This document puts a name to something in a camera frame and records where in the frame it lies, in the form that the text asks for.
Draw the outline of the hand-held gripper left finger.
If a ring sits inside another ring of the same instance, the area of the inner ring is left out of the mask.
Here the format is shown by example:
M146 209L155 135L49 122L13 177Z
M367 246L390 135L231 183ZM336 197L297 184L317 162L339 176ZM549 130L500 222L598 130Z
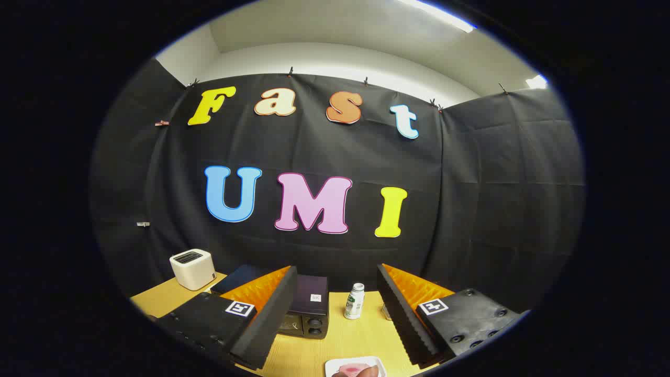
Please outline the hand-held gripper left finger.
M296 286L297 268L292 265L266 274L239 267L159 317L157 325L214 362L261 369Z

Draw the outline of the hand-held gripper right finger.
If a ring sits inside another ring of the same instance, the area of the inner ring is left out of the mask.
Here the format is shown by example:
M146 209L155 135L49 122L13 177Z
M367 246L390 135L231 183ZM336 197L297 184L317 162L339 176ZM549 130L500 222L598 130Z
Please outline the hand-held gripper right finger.
M420 368L469 353L524 317L476 289L450 291L385 263L377 267L376 286L409 360Z

